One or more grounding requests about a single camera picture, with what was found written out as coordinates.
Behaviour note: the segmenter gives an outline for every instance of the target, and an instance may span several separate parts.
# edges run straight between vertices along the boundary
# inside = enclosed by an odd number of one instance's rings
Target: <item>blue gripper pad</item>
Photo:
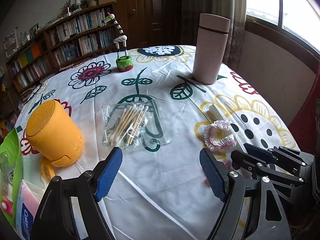
[[[111,185],[115,180],[117,172],[122,163],[122,150],[118,147],[114,147],[109,153],[109,156],[106,158],[106,160],[102,161],[102,163],[103,162],[108,163],[101,172],[101,175],[97,181],[97,191],[94,196],[98,202],[109,193]]]
[[[272,153],[270,151],[267,151],[265,149],[261,149],[259,147],[254,146],[254,145],[251,145],[249,143],[245,143],[243,145],[249,155],[265,161],[266,164],[270,164],[275,161],[272,156]]]
[[[218,162],[207,148],[200,151],[199,160],[214,195],[225,202],[229,194],[228,169],[222,162]]]

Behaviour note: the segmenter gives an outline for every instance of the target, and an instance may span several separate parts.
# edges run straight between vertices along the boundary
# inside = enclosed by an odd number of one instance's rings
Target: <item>thermos lid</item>
[[[199,26],[213,31],[229,33],[230,20],[219,15],[200,13]]]

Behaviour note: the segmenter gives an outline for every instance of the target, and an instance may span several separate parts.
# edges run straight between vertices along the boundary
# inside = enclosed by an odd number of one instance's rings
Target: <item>white tablecloth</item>
[[[41,154],[25,138],[28,118],[40,103],[58,100],[84,135],[84,149],[77,163],[55,169],[57,175],[67,179],[93,169],[110,152],[102,144],[102,104],[150,97],[162,109],[160,121],[165,124],[165,136],[172,142],[156,148],[147,141],[146,148],[125,150],[111,190],[100,202],[101,210],[117,240],[206,239],[222,208],[220,200],[205,184],[199,163],[199,152],[204,147],[203,128],[214,121],[208,115],[209,106],[218,104],[243,143],[262,148],[298,147],[270,105],[226,65],[221,65],[213,85],[190,79],[195,50],[192,46],[133,49],[129,55],[134,68],[126,73],[118,73],[116,53],[112,53],[44,82],[16,123],[16,127],[22,127],[18,136],[23,179],[38,187],[47,186],[40,172]],[[230,167],[230,153],[219,152],[215,157]],[[87,234],[77,200],[73,200],[83,239]],[[248,202],[245,200],[239,221],[239,237]]]

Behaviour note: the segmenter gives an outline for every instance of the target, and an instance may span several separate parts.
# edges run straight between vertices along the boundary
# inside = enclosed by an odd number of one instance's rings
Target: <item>red chair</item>
[[[289,125],[289,130],[303,152],[316,153],[316,99],[320,99],[320,69],[306,101]]]

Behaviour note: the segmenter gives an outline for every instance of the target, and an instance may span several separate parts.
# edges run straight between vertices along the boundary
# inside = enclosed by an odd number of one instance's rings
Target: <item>wooden bookshelf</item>
[[[85,53],[84,55],[82,55],[82,52],[81,52],[81,49],[79,48],[80,46],[80,43],[79,43],[79,38],[82,38],[84,36],[91,36],[94,34],[94,36],[97,38],[97,36],[99,36],[98,32],[100,31],[106,31],[108,30],[109,28],[114,28],[114,31],[116,33],[116,35],[118,35],[118,32],[117,32],[117,28],[115,27],[114,24],[107,24],[105,26],[102,26],[102,27],[97,27],[97,28],[90,28],[88,30],[85,30],[85,31],[82,31],[80,33],[77,33],[77,34],[73,34],[73,35],[70,35],[70,38],[64,40],[64,41],[60,41],[59,43],[53,45],[52,44],[52,34],[51,32],[54,31],[55,29],[57,30],[57,27],[62,25],[63,23],[68,23],[69,21],[71,20],[74,20],[74,18],[77,18],[79,20],[78,17],[80,17],[81,15],[85,15],[85,14],[88,14],[88,13],[91,13],[91,12],[94,12],[94,11],[97,11],[101,8],[107,8],[109,7],[114,14],[116,14],[116,6],[115,6],[115,3],[112,2],[112,3],[106,3],[106,4],[100,4],[98,6],[95,6],[95,7],[90,7],[90,8],[87,8],[87,9],[84,9],[84,10],[81,10],[75,14],[72,14],[66,18],[63,18],[61,20],[59,20],[58,22],[54,23],[53,25],[47,27],[46,29],[44,29],[43,31],[41,31],[40,33],[38,33],[37,35],[35,35],[30,41],[27,41],[24,45],[22,45],[18,51],[16,51],[8,60],[7,60],[7,69],[8,69],[8,72],[12,78],[12,81],[13,81],[13,84],[15,86],[15,89],[18,93],[18,95],[21,96],[21,94],[26,91],[27,89],[29,89],[30,87],[32,87],[33,85],[35,84],[38,84],[40,82],[40,80],[44,79],[45,77],[53,74],[53,73],[59,73],[59,70],[60,68],[64,68],[68,65],[71,65],[73,63],[76,63],[76,62],[79,62],[81,60],[84,60],[86,58],[89,58],[89,57],[94,57],[96,56],[97,54],[99,53],[104,53],[104,52],[112,52],[112,50],[114,50],[116,48],[116,46],[114,44],[111,44],[110,40],[108,41],[110,43],[110,46],[107,46],[107,44],[105,43],[105,47],[102,47],[101,48],[101,44],[96,42],[95,44],[95,49],[94,51],[92,52],[87,52]],[[37,57],[35,57],[32,61],[29,61],[24,67],[21,67],[21,65],[19,64],[19,70],[18,68],[15,67],[15,64],[14,64],[14,61],[18,59],[18,57],[20,55],[22,55],[23,53],[25,53],[26,50],[28,50],[34,43],[38,42],[40,44],[40,41],[44,41],[42,42],[42,45],[43,46],[40,46],[40,47],[44,47],[44,44],[46,46],[46,48],[43,49],[43,51],[40,51],[41,54],[38,55]],[[73,58],[72,60],[68,60],[68,61],[65,61],[65,62],[62,62],[62,64],[58,64],[57,62],[57,59],[56,59],[56,54],[55,54],[55,51],[60,51],[60,50],[63,50],[64,51],[64,48],[66,46],[68,46],[69,44],[75,44],[75,46],[78,46],[78,52],[80,52],[80,55],[76,58]],[[27,72],[30,73],[32,69],[33,73],[34,73],[34,68],[36,68],[36,65],[35,64],[38,60],[40,59],[43,59],[43,58],[47,58],[47,61],[49,62],[49,65],[47,69],[44,69],[46,72],[41,75],[40,77],[37,77],[39,76],[39,73],[37,73],[37,76],[33,75],[32,76],[32,79],[33,80],[30,80],[30,78],[25,79],[27,82],[27,86],[25,86],[24,88],[22,88],[22,86],[20,85],[20,83],[18,82],[18,76],[20,78],[19,81],[21,81],[21,77],[25,77],[27,75]]]
[[[46,74],[42,75],[41,77],[37,78],[36,80],[34,80],[33,82],[31,82],[30,84],[28,84],[26,87],[24,87],[23,89],[21,89],[20,94],[23,93],[25,90],[27,90],[28,88],[32,87],[34,84],[37,84],[41,79],[45,78],[46,76],[51,75],[52,73],[58,73],[58,71],[56,69],[52,69],[49,70]]]
[[[88,35],[90,33],[98,32],[98,31],[102,31],[102,30],[105,30],[107,28],[114,27],[114,26],[115,26],[114,24],[109,24],[109,25],[106,25],[106,26],[103,26],[103,27],[93,28],[93,29],[87,30],[85,32],[81,32],[79,34],[76,34],[76,35],[72,36],[71,38],[69,38],[69,39],[67,39],[65,41],[62,41],[62,42],[54,45],[50,50],[55,50],[56,48],[60,47],[61,45],[66,44],[66,43],[68,43],[70,41],[76,40],[78,38],[81,38],[84,35]]]
[[[64,68],[65,66],[71,65],[72,63],[75,63],[75,62],[77,62],[77,61],[81,61],[81,60],[83,60],[83,59],[85,59],[85,58],[94,56],[95,54],[99,54],[99,53],[102,53],[102,52],[104,52],[104,51],[112,50],[112,49],[115,49],[115,48],[116,48],[116,46],[115,46],[115,45],[112,45],[112,46],[109,46],[109,47],[105,47],[105,48],[103,48],[103,49],[95,50],[95,51],[90,52],[90,53],[87,53],[87,54],[85,54],[85,55],[83,55],[83,56],[77,57],[77,58],[75,58],[75,59],[73,59],[73,60],[68,60],[67,62],[61,64],[59,67],[60,67],[60,68]]]
[[[15,78],[20,72],[24,71],[25,68],[29,67],[32,65],[34,62],[36,62],[38,59],[42,58],[44,55],[46,55],[48,51],[46,50],[44,53],[40,54],[38,57],[34,58],[33,61],[25,65],[21,70],[19,70],[13,77]]]

